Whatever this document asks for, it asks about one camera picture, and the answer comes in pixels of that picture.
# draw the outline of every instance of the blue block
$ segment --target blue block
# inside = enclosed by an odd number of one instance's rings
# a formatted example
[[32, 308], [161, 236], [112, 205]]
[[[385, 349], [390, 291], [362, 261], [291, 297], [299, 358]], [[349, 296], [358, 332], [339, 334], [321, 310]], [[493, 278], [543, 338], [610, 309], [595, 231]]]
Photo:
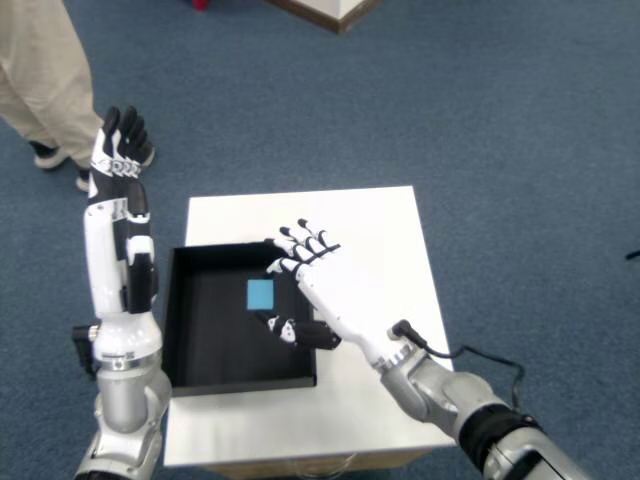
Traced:
[[273, 280], [247, 281], [247, 310], [273, 310]]

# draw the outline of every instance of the white wall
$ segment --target white wall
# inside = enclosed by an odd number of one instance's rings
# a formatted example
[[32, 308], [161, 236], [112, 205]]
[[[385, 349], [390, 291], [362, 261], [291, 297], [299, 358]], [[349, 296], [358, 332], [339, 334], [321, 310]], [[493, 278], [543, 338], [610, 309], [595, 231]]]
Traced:
[[333, 18], [342, 18], [364, 0], [295, 0]]

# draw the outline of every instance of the black shoe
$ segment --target black shoe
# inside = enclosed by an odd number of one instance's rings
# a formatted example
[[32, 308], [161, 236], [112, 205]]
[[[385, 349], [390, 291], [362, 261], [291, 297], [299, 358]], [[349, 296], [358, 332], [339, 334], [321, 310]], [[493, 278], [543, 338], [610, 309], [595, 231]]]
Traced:
[[54, 170], [69, 158], [59, 147], [51, 148], [38, 142], [29, 142], [29, 145], [31, 145], [36, 152], [33, 163], [42, 170]]

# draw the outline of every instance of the red object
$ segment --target red object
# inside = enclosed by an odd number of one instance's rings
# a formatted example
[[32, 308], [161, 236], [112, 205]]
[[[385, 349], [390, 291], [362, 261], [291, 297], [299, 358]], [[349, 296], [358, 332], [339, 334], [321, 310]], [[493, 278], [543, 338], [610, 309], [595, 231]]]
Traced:
[[207, 4], [209, 0], [191, 0], [191, 5], [196, 10], [205, 10], [207, 8]]

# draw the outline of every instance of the khaki trousers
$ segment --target khaki trousers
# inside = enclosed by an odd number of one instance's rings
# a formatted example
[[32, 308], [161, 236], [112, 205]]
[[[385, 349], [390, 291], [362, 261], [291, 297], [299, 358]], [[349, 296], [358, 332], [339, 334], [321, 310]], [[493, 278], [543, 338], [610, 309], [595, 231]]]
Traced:
[[62, 0], [0, 0], [0, 116], [26, 140], [89, 167], [102, 120]]

